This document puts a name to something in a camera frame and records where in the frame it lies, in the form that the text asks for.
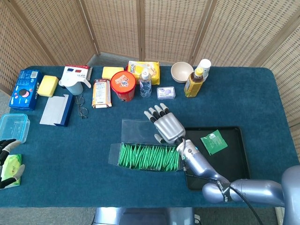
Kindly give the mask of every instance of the yellow sponge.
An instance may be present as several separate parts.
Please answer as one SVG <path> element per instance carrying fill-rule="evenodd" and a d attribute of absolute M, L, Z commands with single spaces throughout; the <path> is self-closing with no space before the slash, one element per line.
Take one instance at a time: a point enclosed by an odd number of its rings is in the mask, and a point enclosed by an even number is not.
<path fill-rule="evenodd" d="M 58 83 L 57 77 L 45 75 L 37 90 L 37 93 L 40 96 L 52 97 L 57 83 Z"/>
<path fill-rule="evenodd" d="M 123 67 L 103 67 L 102 79 L 111 80 L 113 75 L 123 70 Z"/>

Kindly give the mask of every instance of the orange lid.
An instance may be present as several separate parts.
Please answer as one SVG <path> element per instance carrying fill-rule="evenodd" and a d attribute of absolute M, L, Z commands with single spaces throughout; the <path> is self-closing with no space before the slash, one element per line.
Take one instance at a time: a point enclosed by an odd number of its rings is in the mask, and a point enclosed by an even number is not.
<path fill-rule="evenodd" d="M 135 88 L 135 77 L 128 71 L 117 72 L 112 76 L 111 87 L 118 93 L 129 92 Z"/>

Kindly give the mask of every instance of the blue cookie box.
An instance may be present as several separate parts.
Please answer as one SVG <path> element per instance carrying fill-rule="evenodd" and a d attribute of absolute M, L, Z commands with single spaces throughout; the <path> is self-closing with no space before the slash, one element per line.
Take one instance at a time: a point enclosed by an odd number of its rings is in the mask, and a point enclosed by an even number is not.
<path fill-rule="evenodd" d="M 8 106 L 18 110 L 34 110 L 42 79 L 43 75 L 38 70 L 21 70 Z"/>

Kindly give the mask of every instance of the eyeglasses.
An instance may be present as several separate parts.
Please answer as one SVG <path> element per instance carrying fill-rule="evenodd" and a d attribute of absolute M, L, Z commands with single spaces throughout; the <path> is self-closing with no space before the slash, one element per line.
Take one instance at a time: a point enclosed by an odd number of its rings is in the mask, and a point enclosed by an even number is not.
<path fill-rule="evenodd" d="M 85 100 L 83 98 L 83 95 L 75 97 L 75 103 L 76 103 L 76 105 L 78 105 L 78 115 L 81 117 L 81 119 L 86 119 L 87 115 L 89 113 L 87 108 L 82 107 L 84 102 L 85 102 Z"/>

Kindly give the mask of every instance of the white bowl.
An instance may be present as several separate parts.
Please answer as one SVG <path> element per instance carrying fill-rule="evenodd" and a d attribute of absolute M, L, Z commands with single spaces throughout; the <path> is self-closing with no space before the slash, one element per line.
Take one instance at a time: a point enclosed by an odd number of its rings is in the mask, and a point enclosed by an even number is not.
<path fill-rule="evenodd" d="M 186 62 L 176 62 L 171 68 L 171 74 L 174 81 L 185 83 L 188 76 L 194 71 L 193 67 Z"/>

